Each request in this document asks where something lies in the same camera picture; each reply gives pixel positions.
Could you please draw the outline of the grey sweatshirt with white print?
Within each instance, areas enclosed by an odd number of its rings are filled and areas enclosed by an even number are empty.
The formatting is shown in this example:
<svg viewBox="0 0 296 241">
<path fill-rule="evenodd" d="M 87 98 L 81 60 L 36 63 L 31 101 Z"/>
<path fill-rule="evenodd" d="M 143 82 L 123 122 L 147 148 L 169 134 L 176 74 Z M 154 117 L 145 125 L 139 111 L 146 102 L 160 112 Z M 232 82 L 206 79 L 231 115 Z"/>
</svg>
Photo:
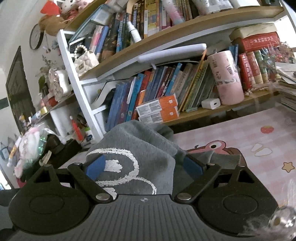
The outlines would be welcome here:
<svg viewBox="0 0 296 241">
<path fill-rule="evenodd" d="M 234 169 L 243 160 L 236 150 L 186 152 L 173 142 L 173 135 L 166 125 L 122 123 L 89 149 L 86 162 L 105 156 L 105 169 L 95 182 L 116 198 L 119 194 L 175 196 L 194 181 L 184 170 L 187 154 L 223 169 Z"/>
</svg>

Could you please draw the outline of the red bottle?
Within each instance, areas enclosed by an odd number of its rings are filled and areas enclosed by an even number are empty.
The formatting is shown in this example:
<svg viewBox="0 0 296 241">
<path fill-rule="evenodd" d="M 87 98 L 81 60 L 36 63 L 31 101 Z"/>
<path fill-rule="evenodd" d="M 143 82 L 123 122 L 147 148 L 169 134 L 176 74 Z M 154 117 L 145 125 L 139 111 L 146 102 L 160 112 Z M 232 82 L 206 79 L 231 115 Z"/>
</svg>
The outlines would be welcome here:
<svg viewBox="0 0 296 241">
<path fill-rule="evenodd" d="M 70 116 L 70 120 L 71 120 L 71 124 L 72 124 L 72 127 L 73 127 L 73 130 L 78 138 L 78 140 L 80 142 L 82 142 L 84 140 L 84 136 L 82 135 L 77 123 L 74 121 L 74 118 L 73 116 Z"/>
</svg>

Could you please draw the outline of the lower orange white box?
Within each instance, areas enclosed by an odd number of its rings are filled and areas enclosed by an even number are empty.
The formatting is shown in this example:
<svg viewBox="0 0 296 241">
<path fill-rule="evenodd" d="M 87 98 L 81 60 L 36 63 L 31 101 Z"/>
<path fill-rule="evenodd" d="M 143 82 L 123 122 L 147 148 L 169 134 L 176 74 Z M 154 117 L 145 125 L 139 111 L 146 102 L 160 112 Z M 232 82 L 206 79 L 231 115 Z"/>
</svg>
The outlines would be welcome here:
<svg viewBox="0 0 296 241">
<path fill-rule="evenodd" d="M 138 120 L 142 123 L 163 123 L 166 121 L 173 121 L 179 117 L 180 113 L 178 107 L 167 108 L 155 113 L 151 113 L 145 116 L 140 116 Z"/>
</svg>

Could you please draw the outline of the orange white box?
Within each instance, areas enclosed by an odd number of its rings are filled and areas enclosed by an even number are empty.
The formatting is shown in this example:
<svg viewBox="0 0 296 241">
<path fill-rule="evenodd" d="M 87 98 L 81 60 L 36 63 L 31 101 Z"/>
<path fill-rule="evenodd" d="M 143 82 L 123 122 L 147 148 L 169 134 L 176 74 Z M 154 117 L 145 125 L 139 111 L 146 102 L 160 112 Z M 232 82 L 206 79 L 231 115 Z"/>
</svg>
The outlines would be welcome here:
<svg viewBox="0 0 296 241">
<path fill-rule="evenodd" d="M 178 106 L 176 95 L 163 96 L 136 107 L 139 117 Z"/>
<path fill-rule="evenodd" d="M 155 113 L 151 113 L 145 116 L 140 116 L 138 120 L 142 123 L 163 123 L 166 121 L 173 121 L 179 117 L 180 113 L 178 107 L 167 108 Z"/>
</svg>

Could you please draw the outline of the white charger adapter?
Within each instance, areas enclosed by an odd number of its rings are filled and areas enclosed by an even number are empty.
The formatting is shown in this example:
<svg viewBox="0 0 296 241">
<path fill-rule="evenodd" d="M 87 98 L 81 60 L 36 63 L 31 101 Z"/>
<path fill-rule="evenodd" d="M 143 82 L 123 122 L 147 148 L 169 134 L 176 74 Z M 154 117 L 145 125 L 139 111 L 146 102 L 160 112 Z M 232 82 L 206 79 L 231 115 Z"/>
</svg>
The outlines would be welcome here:
<svg viewBox="0 0 296 241">
<path fill-rule="evenodd" d="M 201 102 L 201 106 L 204 109 L 217 109 L 221 105 L 219 98 L 208 98 Z"/>
</svg>

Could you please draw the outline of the pink cartoon desk mat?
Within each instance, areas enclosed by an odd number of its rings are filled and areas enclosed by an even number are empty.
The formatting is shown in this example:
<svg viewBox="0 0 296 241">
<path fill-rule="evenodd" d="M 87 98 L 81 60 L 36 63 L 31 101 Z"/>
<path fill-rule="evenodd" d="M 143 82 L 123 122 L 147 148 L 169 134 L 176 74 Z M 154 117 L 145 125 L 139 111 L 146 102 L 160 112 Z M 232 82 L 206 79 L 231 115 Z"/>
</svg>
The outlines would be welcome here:
<svg viewBox="0 0 296 241">
<path fill-rule="evenodd" d="M 173 135 L 189 153 L 239 151 L 246 165 L 279 205 L 295 206 L 295 113 L 278 106 L 216 125 Z M 70 163 L 86 162 L 77 154 Z"/>
</svg>

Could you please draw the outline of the upper orange white box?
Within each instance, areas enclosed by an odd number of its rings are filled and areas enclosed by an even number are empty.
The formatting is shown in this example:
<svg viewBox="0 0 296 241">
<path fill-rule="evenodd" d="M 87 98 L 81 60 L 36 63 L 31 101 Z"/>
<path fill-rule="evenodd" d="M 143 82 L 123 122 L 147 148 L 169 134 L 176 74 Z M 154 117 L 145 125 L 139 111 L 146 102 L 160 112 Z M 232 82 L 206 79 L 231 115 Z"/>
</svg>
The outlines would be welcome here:
<svg viewBox="0 0 296 241">
<path fill-rule="evenodd" d="M 136 107 L 139 117 L 178 106 L 176 95 L 163 96 Z"/>
</svg>

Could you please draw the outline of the floral wrapped white bundle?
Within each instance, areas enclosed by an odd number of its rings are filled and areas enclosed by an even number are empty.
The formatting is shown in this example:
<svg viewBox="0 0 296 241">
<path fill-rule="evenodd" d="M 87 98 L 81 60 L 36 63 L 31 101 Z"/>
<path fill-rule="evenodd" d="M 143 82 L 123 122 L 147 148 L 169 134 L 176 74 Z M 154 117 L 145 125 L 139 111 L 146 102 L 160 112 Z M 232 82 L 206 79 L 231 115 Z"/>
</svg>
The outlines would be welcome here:
<svg viewBox="0 0 296 241">
<path fill-rule="evenodd" d="M 56 102 L 72 93 L 73 88 L 69 82 L 68 73 L 64 69 L 50 68 L 49 83 L 49 91 L 53 94 Z"/>
</svg>

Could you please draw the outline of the dark framed door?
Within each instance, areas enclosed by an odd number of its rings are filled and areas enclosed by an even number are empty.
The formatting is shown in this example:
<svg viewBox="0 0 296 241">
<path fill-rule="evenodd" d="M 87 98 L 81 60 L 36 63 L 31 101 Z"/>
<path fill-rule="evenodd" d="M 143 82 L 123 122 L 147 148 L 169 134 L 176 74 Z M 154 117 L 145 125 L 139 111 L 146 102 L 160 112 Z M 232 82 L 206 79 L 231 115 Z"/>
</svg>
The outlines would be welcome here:
<svg viewBox="0 0 296 241">
<path fill-rule="evenodd" d="M 36 111 L 32 103 L 26 75 L 23 69 L 23 59 L 20 46 L 16 51 L 6 79 L 6 90 L 18 130 L 20 133 L 25 133 L 25 127 L 23 122 L 19 120 L 19 117 L 23 114 L 25 121 L 28 121 L 28 117 Z"/>
</svg>

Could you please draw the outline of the pink cylindrical container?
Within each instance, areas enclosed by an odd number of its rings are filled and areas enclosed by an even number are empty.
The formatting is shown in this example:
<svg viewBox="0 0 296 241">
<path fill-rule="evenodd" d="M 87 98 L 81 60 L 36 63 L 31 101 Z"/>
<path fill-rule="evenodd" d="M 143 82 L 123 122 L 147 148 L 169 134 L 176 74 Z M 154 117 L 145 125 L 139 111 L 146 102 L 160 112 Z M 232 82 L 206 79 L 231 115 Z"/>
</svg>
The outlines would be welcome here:
<svg viewBox="0 0 296 241">
<path fill-rule="evenodd" d="M 222 105 L 235 105 L 244 100 L 244 92 L 232 53 L 218 52 L 208 56 Z"/>
</svg>

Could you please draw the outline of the white quilted pearl handbag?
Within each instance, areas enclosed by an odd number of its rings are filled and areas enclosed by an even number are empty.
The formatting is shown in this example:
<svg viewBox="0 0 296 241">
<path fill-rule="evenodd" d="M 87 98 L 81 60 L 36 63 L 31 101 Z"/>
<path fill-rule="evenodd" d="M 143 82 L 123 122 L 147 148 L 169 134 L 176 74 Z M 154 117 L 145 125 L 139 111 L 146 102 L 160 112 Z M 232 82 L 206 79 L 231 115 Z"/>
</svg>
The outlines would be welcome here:
<svg viewBox="0 0 296 241">
<path fill-rule="evenodd" d="M 99 65 L 99 61 L 94 52 L 88 50 L 82 44 L 76 46 L 74 50 L 74 66 L 79 77 L 97 65 Z"/>
</svg>

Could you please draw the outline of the white wooden bookshelf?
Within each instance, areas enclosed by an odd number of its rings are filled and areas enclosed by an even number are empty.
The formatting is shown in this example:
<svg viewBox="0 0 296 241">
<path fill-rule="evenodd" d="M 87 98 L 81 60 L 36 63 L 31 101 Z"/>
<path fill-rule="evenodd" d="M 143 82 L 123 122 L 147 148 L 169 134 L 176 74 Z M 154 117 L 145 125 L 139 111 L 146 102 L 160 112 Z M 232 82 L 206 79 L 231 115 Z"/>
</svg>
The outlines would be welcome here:
<svg viewBox="0 0 296 241">
<path fill-rule="evenodd" d="M 60 30 L 57 34 L 57 40 L 74 94 L 95 140 L 99 141 L 105 134 L 102 115 L 105 107 L 92 108 L 90 106 L 91 98 L 95 94 L 95 87 L 98 87 L 102 82 L 128 79 L 141 72 L 143 66 L 137 62 L 138 56 L 180 46 L 199 37 L 234 27 L 274 22 L 284 15 L 285 9 L 281 6 L 251 6 L 207 16 L 198 16 L 193 20 L 162 30 L 127 47 L 81 77 L 75 70 L 66 40 L 66 35 L 70 35 L 71 32 Z"/>
</svg>

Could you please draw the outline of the white spray bottle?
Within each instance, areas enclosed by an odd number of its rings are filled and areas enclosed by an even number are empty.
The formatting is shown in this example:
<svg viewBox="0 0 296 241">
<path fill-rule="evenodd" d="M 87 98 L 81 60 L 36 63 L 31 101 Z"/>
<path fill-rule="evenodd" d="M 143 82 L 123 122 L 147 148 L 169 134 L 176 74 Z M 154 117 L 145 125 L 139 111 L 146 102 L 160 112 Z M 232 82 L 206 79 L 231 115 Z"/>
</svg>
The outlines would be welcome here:
<svg viewBox="0 0 296 241">
<path fill-rule="evenodd" d="M 129 31 L 129 33 L 131 35 L 132 41 L 134 43 L 137 43 L 137 42 L 141 41 L 142 38 L 141 38 L 137 28 L 134 27 L 134 25 L 132 24 L 131 21 L 127 22 L 127 26 L 128 26 L 128 31 Z"/>
</svg>

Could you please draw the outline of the red hardcover book lying flat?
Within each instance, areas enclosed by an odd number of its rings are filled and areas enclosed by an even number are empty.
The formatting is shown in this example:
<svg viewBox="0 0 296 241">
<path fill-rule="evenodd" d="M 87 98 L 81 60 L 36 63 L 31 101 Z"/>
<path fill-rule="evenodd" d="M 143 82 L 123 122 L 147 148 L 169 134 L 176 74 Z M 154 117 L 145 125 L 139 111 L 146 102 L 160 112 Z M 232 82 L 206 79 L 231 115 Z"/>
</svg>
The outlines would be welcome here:
<svg viewBox="0 0 296 241">
<path fill-rule="evenodd" d="M 280 38 L 277 32 L 252 35 L 244 39 L 237 38 L 231 42 L 232 45 L 238 45 L 239 53 L 252 52 L 267 47 L 278 47 Z"/>
</svg>

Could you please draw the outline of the brown plush toy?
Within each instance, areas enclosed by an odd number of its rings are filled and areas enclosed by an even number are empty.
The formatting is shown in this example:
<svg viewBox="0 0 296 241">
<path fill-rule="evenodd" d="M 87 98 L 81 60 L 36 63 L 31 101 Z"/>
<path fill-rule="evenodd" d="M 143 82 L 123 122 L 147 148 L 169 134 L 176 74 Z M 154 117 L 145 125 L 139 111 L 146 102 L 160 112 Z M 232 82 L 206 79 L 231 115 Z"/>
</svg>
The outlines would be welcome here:
<svg viewBox="0 0 296 241">
<path fill-rule="evenodd" d="M 54 37 L 61 29 L 64 29 L 67 25 L 62 17 L 49 15 L 41 17 L 38 24 L 41 32 L 46 32 L 48 35 Z"/>
</svg>

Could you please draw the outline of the round wall clock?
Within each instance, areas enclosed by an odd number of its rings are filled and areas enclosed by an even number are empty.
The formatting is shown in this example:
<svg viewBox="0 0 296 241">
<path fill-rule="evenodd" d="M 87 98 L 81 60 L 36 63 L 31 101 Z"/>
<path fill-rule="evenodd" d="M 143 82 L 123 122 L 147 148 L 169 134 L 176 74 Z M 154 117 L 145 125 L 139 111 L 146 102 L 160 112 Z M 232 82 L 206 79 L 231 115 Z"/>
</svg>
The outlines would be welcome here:
<svg viewBox="0 0 296 241">
<path fill-rule="evenodd" d="M 37 50 L 41 46 L 44 38 L 44 31 L 41 30 L 39 24 L 34 25 L 29 37 L 29 45 L 32 50 Z"/>
</svg>

